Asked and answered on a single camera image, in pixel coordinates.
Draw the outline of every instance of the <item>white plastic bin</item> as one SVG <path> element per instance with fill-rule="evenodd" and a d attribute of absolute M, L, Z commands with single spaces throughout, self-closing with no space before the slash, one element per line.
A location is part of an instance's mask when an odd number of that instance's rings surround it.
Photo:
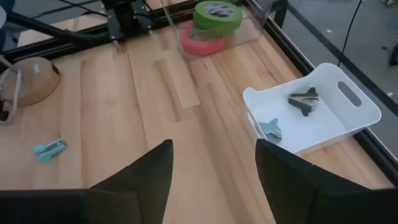
<path fill-rule="evenodd" d="M 317 108 L 307 117 L 288 103 L 292 93 L 315 87 Z M 380 109 L 336 65 L 323 63 L 303 78 L 262 91 L 247 88 L 243 92 L 248 125 L 253 138 L 266 138 L 258 122 L 278 118 L 282 140 L 278 146 L 295 154 L 332 144 L 378 122 Z"/>

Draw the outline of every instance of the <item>wooden tabletop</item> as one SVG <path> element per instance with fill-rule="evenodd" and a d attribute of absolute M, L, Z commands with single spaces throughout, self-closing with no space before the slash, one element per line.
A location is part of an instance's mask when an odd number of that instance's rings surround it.
<path fill-rule="evenodd" d="M 79 28 L 87 21 L 79 20 Z M 184 61 L 171 28 L 53 61 L 59 86 L 0 127 L 0 189 L 91 187 L 164 139 L 174 172 L 164 223 L 274 223 L 244 124 L 243 90 L 300 77 L 272 38 Z M 68 147 L 50 164 L 33 147 Z M 353 139 L 303 156 L 361 185 L 392 187 Z"/>

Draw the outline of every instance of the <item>black metal frame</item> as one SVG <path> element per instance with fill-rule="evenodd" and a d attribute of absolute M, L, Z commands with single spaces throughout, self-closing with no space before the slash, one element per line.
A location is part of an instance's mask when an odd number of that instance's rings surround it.
<path fill-rule="evenodd" d="M 131 7 L 128 10 L 115 7 L 110 0 L 103 0 L 103 2 L 105 3 L 104 5 L 108 16 L 107 24 L 91 27 L 79 32 L 59 33 L 59 29 L 54 29 L 51 31 L 52 34 L 60 38 L 44 40 L 26 45 L 24 47 L 19 47 L 17 49 L 9 50 L 4 52 L 4 56 L 11 62 L 16 62 L 18 60 L 30 57 L 45 57 L 47 59 L 54 59 L 99 45 L 107 44 L 116 39 L 123 39 L 126 37 L 131 38 L 137 35 L 145 34 L 148 29 L 156 30 L 169 26 L 169 22 L 163 9 L 141 12 L 142 6 L 144 5 L 143 0 L 137 0 L 137 2 L 134 4 L 128 0 L 121 0 L 124 6 Z M 183 22 L 192 19 L 192 14 L 188 12 L 192 11 L 196 3 L 196 0 L 185 1 L 167 6 L 167 10 L 171 13 L 171 18 L 173 21 Z M 313 65 L 311 65 L 311 63 L 302 55 L 302 53 L 294 46 L 294 44 L 291 43 L 291 41 L 280 29 L 284 22 L 287 9 L 287 0 L 277 1 L 272 6 L 271 10 L 275 11 L 274 20 L 268 18 L 264 29 L 285 52 L 285 54 L 298 68 L 301 74 L 306 76 L 314 69 Z M 135 16 L 134 13 L 137 12 L 145 14 L 146 16 L 144 18 L 146 18 L 146 20 L 143 18 L 138 19 L 138 16 L 133 18 Z M 42 24 L 38 25 L 37 23 L 38 21 L 34 21 L 33 26 L 42 26 Z M 132 30 L 126 32 L 122 27 L 132 27 Z M 368 129 L 356 134 L 354 138 L 371 156 L 371 158 L 381 168 L 383 173 L 386 174 L 389 180 L 394 185 L 398 185 L 398 163 L 390 155 L 388 150 L 377 140 L 377 138 Z"/>

